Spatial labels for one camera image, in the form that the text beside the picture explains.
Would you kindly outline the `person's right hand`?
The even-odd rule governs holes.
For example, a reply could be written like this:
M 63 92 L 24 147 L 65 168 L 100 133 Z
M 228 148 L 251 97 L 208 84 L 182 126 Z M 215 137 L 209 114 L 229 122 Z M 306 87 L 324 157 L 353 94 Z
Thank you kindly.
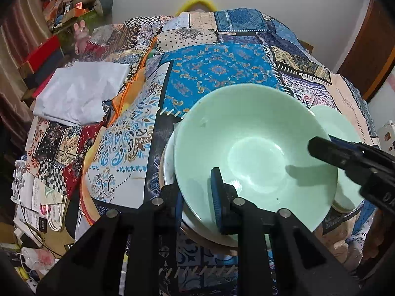
M 382 210 L 377 210 L 364 243 L 362 263 L 378 255 L 378 247 L 384 242 L 384 234 L 387 231 L 387 227 L 386 215 Z

